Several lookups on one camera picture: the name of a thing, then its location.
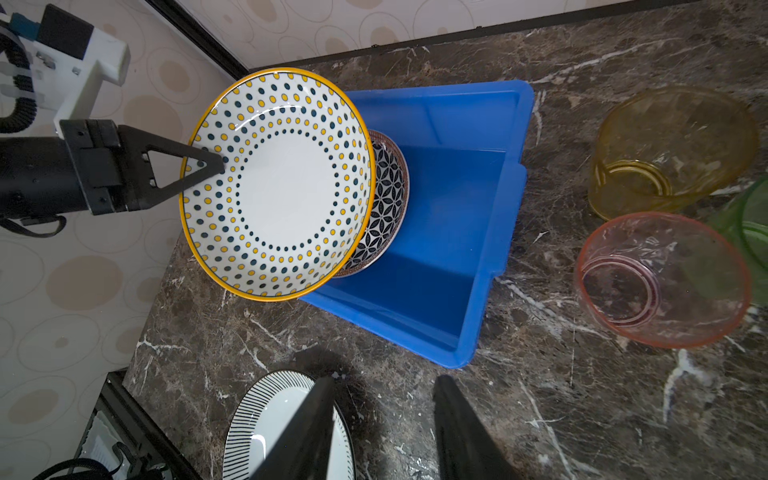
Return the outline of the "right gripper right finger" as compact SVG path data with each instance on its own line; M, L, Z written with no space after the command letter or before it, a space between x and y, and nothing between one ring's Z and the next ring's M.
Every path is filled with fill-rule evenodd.
M433 389L436 447L441 479L518 479L453 377Z

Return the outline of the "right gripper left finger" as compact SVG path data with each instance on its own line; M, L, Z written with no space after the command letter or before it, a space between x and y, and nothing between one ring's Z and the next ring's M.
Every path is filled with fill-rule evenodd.
M333 381L317 380L251 479L327 478L333 434Z

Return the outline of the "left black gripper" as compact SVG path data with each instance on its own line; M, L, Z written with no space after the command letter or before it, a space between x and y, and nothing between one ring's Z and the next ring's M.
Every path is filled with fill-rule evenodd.
M102 120L64 136L1 140L1 217L53 219L148 210L224 172L221 155Z

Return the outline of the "dotted yellow rim plate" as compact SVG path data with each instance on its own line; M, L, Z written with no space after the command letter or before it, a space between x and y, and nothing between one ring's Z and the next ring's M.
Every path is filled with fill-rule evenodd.
M295 299L351 258L372 214L376 165L365 122L337 86L301 69L257 72L217 98L190 143L223 162L179 199L189 247L221 287Z

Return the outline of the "flower pattern orange rim plate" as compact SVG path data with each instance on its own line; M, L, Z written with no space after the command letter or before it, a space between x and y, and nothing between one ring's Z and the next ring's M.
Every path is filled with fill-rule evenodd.
M376 162L376 193L371 217L354 254L336 278L354 275L372 266L397 236L408 207L410 175L405 156L387 135L370 130Z

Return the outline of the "blue plastic bin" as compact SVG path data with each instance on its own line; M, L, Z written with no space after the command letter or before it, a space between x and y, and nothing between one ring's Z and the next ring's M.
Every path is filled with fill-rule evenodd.
M440 366L463 367L507 266L533 89L509 80L357 90L350 99L403 152L409 202L378 260L306 301Z

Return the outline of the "black striped rim white plate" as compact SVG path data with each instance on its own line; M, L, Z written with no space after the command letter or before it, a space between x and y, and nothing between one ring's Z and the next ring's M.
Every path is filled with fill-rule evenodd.
M227 433L222 467L224 479L248 479L256 472L315 383L304 373L283 369L264 375L247 391ZM333 413L327 477L356 477L350 432L339 407L335 407Z

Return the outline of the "pink translucent cup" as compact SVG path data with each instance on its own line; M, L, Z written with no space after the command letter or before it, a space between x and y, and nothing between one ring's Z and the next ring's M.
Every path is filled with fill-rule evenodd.
M668 349L728 335L752 300L748 267L723 235L685 216L653 211L597 228L577 257L574 288L598 326Z

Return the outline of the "green translucent cup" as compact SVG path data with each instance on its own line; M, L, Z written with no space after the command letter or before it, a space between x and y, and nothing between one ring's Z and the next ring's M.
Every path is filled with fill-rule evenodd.
M767 306L767 176L713 213L707 224L740 252L751 275L752 303Z

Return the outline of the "yellow translucent cup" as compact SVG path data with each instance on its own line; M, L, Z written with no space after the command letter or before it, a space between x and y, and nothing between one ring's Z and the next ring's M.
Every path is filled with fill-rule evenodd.
M602 123L588 201L605 220L676 212L734 181L758 148L758 126L745 103L702 87L647 90Z

